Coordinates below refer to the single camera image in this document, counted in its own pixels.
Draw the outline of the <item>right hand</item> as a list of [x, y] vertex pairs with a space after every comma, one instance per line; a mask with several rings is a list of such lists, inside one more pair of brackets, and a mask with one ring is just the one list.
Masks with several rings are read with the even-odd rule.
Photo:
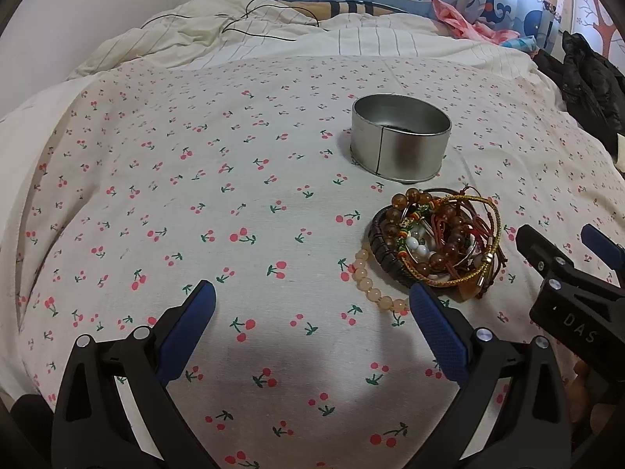
[[607, 426], [621, 399], [615, 394], [596, 399], [591, 396], [591, 368], [582, 360], [573, 367], [575, 378], [566, 385], [569, 419], [572, 424], [586, 422], [593, 434], [601, 433]]

